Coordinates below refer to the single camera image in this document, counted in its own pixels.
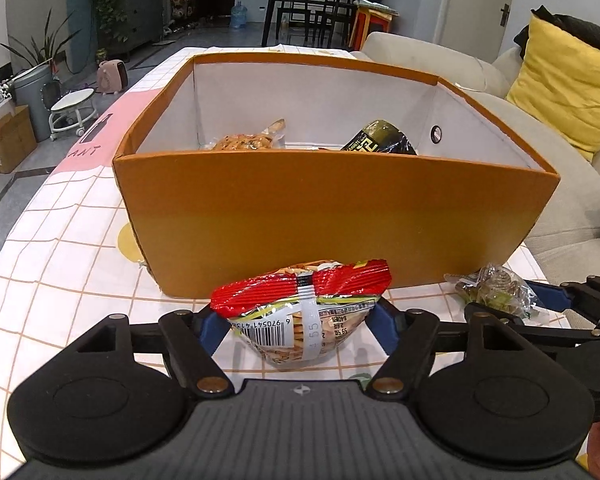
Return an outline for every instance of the gray cabinet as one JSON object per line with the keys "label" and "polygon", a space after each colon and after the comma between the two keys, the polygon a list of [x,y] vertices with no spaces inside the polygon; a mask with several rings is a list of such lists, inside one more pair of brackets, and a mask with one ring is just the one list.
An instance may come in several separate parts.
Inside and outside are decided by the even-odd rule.
{"label": "gray cabinet", "polygon": [[162,0],[118,0],[118,7],[126,14],[126,20],[118,25],[126,41],[101,42],[100,46],[109,54],[128,53],[142,44],[160,40]]}

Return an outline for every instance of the plant leaf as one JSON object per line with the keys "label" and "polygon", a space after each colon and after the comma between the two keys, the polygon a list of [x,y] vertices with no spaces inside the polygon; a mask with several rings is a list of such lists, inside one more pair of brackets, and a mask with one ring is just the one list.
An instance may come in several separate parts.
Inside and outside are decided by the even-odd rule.
{"label": "plant leaf", "polygon": [[48,13],[48,15],[46,16],[46,23],[45,23],[45,43],[46,43],[46,38],[47,38],[47,36],[48,36],[48,32],[49,32],[49,20],[51,19],[51,10],[52,10],[52,8],[53,8],[53,7],[51,7],[51,8],[49,9],[49,13]]}
{"label": "plant leaf", "polygon": [[51,45],[49,46],[49,52],[54,51],[54,45],[56,44],[56,36],[58,35],[58,31],[56,30],[51,37]]}
{"label": "plant leaf", "polygon": [[60,48],[67,42],[72,40],[75,36],[78,35],[78,33],[80,33],[82,31],[82,29],[80,30],[76,30],[73,34],[69,34],[69,36],[64,40],[61,41],[60,44],[58,45],[58,47],[56,48],[56,51],[54,52],[52,59],[55,59],[56,56],[58,55],[58,52],[60,52]]}
{"label": "plant leaf", "polygon": [[5,45],[4,43],[1,43],[1,45],[6,48],[7,50],[9,50],[10,52],[13,52],[16,56],[21,57],[22,59],[24,59],[24,61],[26,61],[27,63],[29,63],[31,66],[35,66],[33,64],[31,64],[30,60],[27,59],[26,57],[24,57],[21,53],[19,53],[16,49],[10,47],[9,45]]}
{"label": "plant leaf", "polygon": [[69,21],[69,18],[72,17],[74,15],[75,10],[72,10],[71,12],[69,12],[66,16],[66,18],[64,20],[62,20],[62,23],[60,23],[60,25],[58,25],[58,28],[56,28],[56,34],[60,31],[60,29],[62,28],[62,26]]}
{"label": "plant leaf", "polygon": [[43,52],[45,56],[50,56],[50,54],[53,52],[51,49],[51,38],[45,37],[45,46],[43,47]]}
{"label": "plant leaf", "polygon": [[33,36],[31,37],[31,46],[33,47],[33,50],[36,53],[38,64],[42,63],[43,61],[46,61],[46,59],[42,59],[42,52],[40,52],[40,49],[36,45],[36,40],[33,39]]}
{"label": "plant leaf", "polygon": [[32,51],[29,50],[29,47],[27,47],[27,45],[25,45],[24,43],[22,43],[20,40],[14,38],[13,36],[9,36],[9,39],[15,41],[17,44],[19,44],[21,47],[23,47],[24,50],[27,51],[27,53],[31,56],[31,59],[33,60],[33,64],[31,66],[36,66],[37,65],[37,63],[36,63],[36,61],[37,61],[36,55]]}

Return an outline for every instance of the white stool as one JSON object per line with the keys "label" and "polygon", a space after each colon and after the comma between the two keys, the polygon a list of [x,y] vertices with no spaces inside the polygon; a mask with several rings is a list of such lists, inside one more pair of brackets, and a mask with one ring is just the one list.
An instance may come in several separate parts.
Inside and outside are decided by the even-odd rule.
{"label": "white stool", "polygon": [[[84,135],[84,123],[90,119],[98,118],[98,111],[92,101],[93,94],[93,88],[70,92],[50,108],[51,140],[58,138],[57,133],[73,130],[74,128],[76,128],[75,134],[78,137]],[[72,115],[75,115],[77,123],[69,124],[69,126],[57,126],[62,119],[72,117]]]}

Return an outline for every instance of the sofa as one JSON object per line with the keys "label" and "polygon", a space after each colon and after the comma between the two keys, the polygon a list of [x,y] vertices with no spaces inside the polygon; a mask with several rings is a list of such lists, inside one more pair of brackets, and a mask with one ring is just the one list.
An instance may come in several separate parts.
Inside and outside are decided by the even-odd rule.
{"label": "sofa", "polygon": [[518,47],[490,64],[436,44],[373,32],[353,55],[439,75],[517,131],[561,177],[526,245],[551,283],[600,276],[600,152],[587,162],[557,132],[506,101],[522,66]]}

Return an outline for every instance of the barcode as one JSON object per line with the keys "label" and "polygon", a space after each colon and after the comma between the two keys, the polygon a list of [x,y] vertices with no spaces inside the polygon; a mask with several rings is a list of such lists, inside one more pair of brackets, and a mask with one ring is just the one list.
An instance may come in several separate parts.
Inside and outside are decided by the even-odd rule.
{"label": "barcode", "polygon": [[286,346],[285,327],[277,326],[242,326],[242,333],[259,346]]}

